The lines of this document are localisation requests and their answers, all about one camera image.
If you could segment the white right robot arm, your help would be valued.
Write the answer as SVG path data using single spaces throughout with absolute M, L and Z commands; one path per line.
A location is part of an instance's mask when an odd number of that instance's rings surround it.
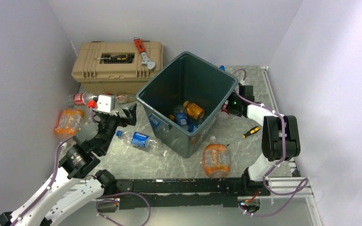
M 253 195 L 259 189 L 259 182 L 270 190 L 266 183 L 268 176 L 283 162 L 300 154 L 298 122 L 293 115 L 280 114 L 263 103 L 242 97 L 236 91 L 233 94 L 247 103 L 246 117 L 258 123 L 262 131 L 262 153 L 242 174 L 242 192 Z

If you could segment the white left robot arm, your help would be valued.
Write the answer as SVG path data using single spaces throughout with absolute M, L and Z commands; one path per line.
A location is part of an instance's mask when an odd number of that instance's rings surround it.
M 125 116 L 117 111 L 110 113 L 95 110 L 97 122 L 88 122 L 71 137 L 75 144 L 60 159 L 59 144 L 55 153 L 54 170 L 38 191 L 15 211 L 0 214 L 1 226 L 57 226 L 65 218 L 88 202 L 104 196 L 112 197 L 117 190 L 117 180 L 105 170 L 100 170 L 90 182 L 76 191 L 67 192 L 85 179 L 107 154 L 117 128 L 134 126 L 137 121 L 136 103 L 124 107 Z

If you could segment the clear bottle light blue label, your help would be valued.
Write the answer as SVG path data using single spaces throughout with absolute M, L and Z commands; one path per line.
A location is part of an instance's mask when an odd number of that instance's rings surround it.
M 199 128 L 199 126 L 200 126 L 200 123 L 198 123 L 198 122 L 190 124 L 188 132 L 192 133 L 192 132 L 196 131 Z

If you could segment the large orange bottle front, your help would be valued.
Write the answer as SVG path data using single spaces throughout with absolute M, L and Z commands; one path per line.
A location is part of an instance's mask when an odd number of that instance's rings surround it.
M 204 149 L 203 168 L 209 178 L 225 178 L 230 172 L 230 157 L 227 146 L 219 143 L 215 136 L 209 138 Z

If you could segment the clear Pepsi bottle blue label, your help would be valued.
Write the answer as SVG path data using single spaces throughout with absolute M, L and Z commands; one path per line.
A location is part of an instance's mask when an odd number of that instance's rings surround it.
M 162 146 L 160 139 L 136 131 L 119 130 L 115 135 L 128 146 L 147 152 L 158 150 Z

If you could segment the Pepsi bottle blue cap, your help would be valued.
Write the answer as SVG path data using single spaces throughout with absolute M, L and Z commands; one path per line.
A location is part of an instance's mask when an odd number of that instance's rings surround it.
M 185 108 L 182 105 L 179 105 L 174 110 L 176 123 L 185 130 L 189 129 L 188 115 Z

